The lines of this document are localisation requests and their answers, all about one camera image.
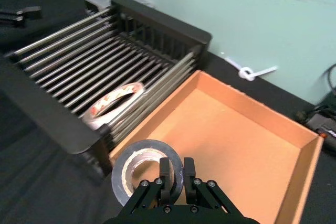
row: white cable tie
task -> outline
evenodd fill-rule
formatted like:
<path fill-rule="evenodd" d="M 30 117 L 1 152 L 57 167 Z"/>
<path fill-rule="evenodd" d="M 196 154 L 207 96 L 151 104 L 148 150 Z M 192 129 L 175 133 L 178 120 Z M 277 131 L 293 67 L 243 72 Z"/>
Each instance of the white cable tie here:
<path fill-rule="evenodd" d="M 246 79 L 248 81 L 253 81 L 257 76 L 261 76 L 263 74 L 270 73 L 270 72 L 273 72 L 273 71 L 278 69 L 277 66 L 274 66 L 274 67 L 267 68 L 267 69 L 264 69 L 264 70 L 261 70 L 259 72 L 254 73 L 251 68 L 242 67 L 241 65 L 234 62 L 233 60 L 231 60 L 228 57 L 224 58 L 224 60 L 227 61 L 228 63 L 230 63 L 232 66 L 234 66 L 236 69 L 239 70 L 239 72 L 238 72 L 239 77 L 241 77 L 243 79 Z"/>

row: table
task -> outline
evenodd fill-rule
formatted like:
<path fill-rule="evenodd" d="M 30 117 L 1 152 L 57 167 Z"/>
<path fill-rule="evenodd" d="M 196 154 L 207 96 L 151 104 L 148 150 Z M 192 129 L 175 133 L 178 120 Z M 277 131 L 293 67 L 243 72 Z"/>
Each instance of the table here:
<path fill-rule="evenodd" d="M 1 8 L 40 5 L 44 19 L 27 28 L 0 27 L 0 51 L 30 44 L 84 17 L 82 0 L 0 0 Z M 293 118 L 312 105 L 257 78 L 248 82 L 209 54 L 205 71 L 270 108 Z M 102 223 L 118 214 L 110 175 L 103 181 L 82 158 L 57 146 L 0 92 L 0 218 L 4 223 Z M 302 223 L 334 223 L 336 158 L 321 153 Z"/>

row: black cable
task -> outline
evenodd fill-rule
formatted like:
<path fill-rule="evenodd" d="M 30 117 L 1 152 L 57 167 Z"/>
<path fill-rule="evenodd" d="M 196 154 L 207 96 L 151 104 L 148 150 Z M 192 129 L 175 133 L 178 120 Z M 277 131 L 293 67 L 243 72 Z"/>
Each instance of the black cable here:
<path fill-rule="evenodd" d="M 331 72 L 335 67 L 336 67 L 336 63 L 328 69 L 328 84 L 329 84 L 329 86 L 331 88 L 331 92 L 334 94 L 334 96 L 336 96 L 336 88 L 334 88 L 332 86 L 332 83 L 331 83 Z"/>

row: black plastic frame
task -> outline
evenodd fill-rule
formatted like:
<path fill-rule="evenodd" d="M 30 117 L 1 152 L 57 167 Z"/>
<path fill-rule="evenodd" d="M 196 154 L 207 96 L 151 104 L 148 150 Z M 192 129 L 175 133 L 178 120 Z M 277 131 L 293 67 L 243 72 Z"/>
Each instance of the black plastic frame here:
<path fill-rule="evenodd" d="M 114 8 L 111 8 L 111 19 L 115 18 L 117 12 L 120 35 L 124 32 L 121 15 L 127 13 L 186 43 L 190 48 L 197 48 L 197 68 L 204 68 L 205 55 L 211 40 L 209 33 L 132 0 L 112 0 L 112 5 Z M 5 58 L 15 61 L 17 55 L 11 52 Z M 105 138 L 111 137 L 109 132 L 90 129 L 29 79 L 17 64 L 12 64 L 13 62 L 5 58 L 0 59 L 0 89 L 68 153 L 80 154 L 92 150 L 104 173 L 108 174 L 111 164 Z"/>

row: screw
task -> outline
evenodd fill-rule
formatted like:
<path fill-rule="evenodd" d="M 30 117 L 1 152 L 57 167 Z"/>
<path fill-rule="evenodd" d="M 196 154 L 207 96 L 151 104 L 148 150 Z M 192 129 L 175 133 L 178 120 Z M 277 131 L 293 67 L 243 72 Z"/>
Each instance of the screw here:
<path fill-rule="evenodd" d="M 172 209 L 170 208 L 170 206 L 166 206 L 165 208 L 163 208 L 163 211 L 166 213 L 166 214 L 169 214 Z"/>
<path fill-rule="evenodd" d="M 142 186 L 147 186 L 149 183 L 148 183 L 148 180 L 143 180 L 141 181 L 141 185 Z"/>
<path fill-rule="evenodd" d="M 162 184 L 162 179 L 158 178 L 155 183 L 157 183 L 158 185 Z"/>
<path fill-rule="evenodd" d="M 195 207 L 195 206 L 192 206 L 192 207 L 190 208 L 190 211 L 193 212 L 193 213 L 195 214 L 195 213 L 198 212 L 198 208 Z"/>
<path fill-rule="evenodd" d="M 194 184 L 199 185 L 201 183 L 201 180 L 199 178 L 194 180 Z"/>
<path fill-rule="evenodd" d="M 208 185 L 211 186 L 211 187 L 215 187 L 216 183 L 213 180 L 210 180 L 208 182 Z"/>

